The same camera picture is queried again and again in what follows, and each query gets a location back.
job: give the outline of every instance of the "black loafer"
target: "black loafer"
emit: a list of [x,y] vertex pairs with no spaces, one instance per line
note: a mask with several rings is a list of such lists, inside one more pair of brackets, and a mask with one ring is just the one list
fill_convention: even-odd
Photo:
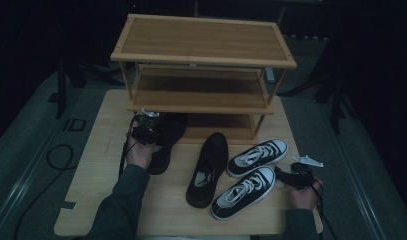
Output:
[[196,208],[210,205],[219,177],[228,164],[228,144],[222,133],[212,134],[200,151],[193,178],[188,186],[187,202]]
[[159,137],[156,146],[161,146],[152,155],[147,172],[152,175],[162,174],[171,161],[172,147],[184,136],[187,128],[187,115],[184,113],[167,113],[159,122]]

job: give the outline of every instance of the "sneaker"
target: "sneaker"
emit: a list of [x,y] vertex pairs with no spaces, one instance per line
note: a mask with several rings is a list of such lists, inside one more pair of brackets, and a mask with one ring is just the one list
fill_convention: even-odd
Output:
[[266,197],[274,184],[275,173],[272,168],[264,166],[253,170],[213,202],[213,217],[216,220],[230,219]]
[[287,154],[287,143],[281,139],[262,142],[229,161],[227,172],[241,178],[260,166],[280,162]]
[[158,125],[159,137],[156,140],[158,150],[153,153],[147,172],[152,175],[164,173],[171,161],[173,146],[184,136],[187,128],[187,115],[184,113],[167,113]]
[[228,144],[222,133],[213,133],[203,144],[193,178],[187,188],[186,200],[196,208],[210,205],[219,177],[228,163]]

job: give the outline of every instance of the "wooden shoe rack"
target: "wooden shoe rack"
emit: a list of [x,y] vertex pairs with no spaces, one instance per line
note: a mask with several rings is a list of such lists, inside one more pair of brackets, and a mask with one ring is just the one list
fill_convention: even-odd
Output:
[[[111,55],[129,95],[127,110],[188,114],[182,143],[213,132],[254,144],[286,69],[296,63],[275,23],[130,14]],[[136,75],[129,79],[126,63]],[[270,93],[265,68],[279,69]]]

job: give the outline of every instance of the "white shoelace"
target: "white shoelace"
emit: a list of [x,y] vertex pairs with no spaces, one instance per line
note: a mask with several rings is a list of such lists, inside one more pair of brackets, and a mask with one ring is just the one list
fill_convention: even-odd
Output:
[[245,155],[236,157],[238,161],[242,161],[247,165],[251,165],[260,158],[264,158],[276,153],[276,146],[273,142],[268,143],[267,145],[257,146],[255,149],[252,149]]
[[249,179],[244,180],[240,185],[235,186],[226,196],[225,200],[229,203],[240,201],[246,194],[253,192],[254,189],[260,190],[266,183],[260,173],[255,173]]

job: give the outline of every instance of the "hand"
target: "hand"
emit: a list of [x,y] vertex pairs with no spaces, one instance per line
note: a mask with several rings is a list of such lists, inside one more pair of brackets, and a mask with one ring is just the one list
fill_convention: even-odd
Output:
[[[321,188],[321,185],[322,181],[317,179],[312,186],[318,191]],[[313,188],[308,187],[302,190],[297,190],[289,185],[285,185],[285,187],[290,192],[291,205],[293,208],[313,210],[318,201],[318,195]]]
[[131,148],[126,155],[127,164],[135,164],[144,169],[150,165],[154,143],[143,145],[134,138],[130,137],[128,141],[128,148]]

